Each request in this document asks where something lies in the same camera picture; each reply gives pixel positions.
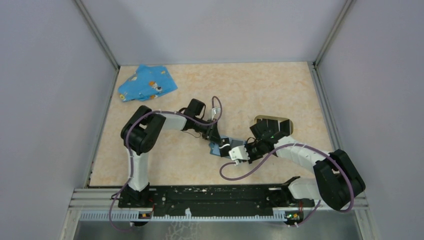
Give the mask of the black card stack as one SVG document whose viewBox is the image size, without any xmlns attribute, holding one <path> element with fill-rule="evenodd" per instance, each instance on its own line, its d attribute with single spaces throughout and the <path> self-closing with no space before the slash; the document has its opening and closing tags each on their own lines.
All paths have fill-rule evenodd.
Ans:
<svg viewBox="0 0 424 240">
<path fill-rule="evenodd" d="M 293 133 L 293 122 L 290 119 L 283 120 L 279 123 L 279 130 L 286 136 L 290 136 Z"/>
</svg>

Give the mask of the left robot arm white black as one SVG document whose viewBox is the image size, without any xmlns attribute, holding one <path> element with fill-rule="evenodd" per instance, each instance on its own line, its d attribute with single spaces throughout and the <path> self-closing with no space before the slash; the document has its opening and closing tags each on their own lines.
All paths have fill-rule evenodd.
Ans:
<svg viewBox="0 0 424 240">
<path fill-rule="evenodd" d="M 223 140 L 218 130 L 218 121 L 223 113 L 223 105 L 217 96 L 211 99 L 212 113 L 207 120 L 202 118 L 206 105 L 195 98 L 181 111 L 152 110 L 142 105 L 128 120 L 121 130 L 120 137 L 127 149 L 128 180 L 124 189 L 131 189 L 130 200 L 138 207 L 149 203 L 150 193 L 145 190 L 149 185 L 148 158 L 161 131 L 193 130 L 216 145 Z"/>
</svg>

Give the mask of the blue card holder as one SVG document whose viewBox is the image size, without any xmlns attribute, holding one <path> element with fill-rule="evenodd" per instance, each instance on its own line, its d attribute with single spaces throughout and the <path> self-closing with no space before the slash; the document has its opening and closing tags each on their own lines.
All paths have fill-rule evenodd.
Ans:
<svg viewBox="0 0 424 240">
<path fill-rule="evenodd" d="M 217 144 L 214 142 L 209 143 L 210 151 L 209 153 L 213 156 L 218 156 L 221 158 L 227 158 L 231 159 L 230 157 L 230 150 L 232 148 L 242 146 L 246 144 L 246 140 L 238 139 L 238 138 L 232 138 L 225 135 L 221 136 L 221 144 Z"/>
</svg>

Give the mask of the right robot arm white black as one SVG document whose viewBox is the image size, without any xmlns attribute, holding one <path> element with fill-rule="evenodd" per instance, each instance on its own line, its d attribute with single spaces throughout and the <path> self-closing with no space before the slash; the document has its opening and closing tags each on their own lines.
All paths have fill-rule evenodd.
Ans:
<svg viewBox="0 0 424 240">
<path fill-rule="evenodd" d="M 289 122 L 263 119 L 250 127 L 254 141 L 244 145 L 243 161 L 252 163 L 274 155 L 287 159 L 314 174 L 297 178 L 282 191 L 287 206 L 301 199 L 324 201 L 333 210 L 348 212 L 366 184 L 349 155 L 342 149 L 319 150 L 292 137 Z"/>
</svg>

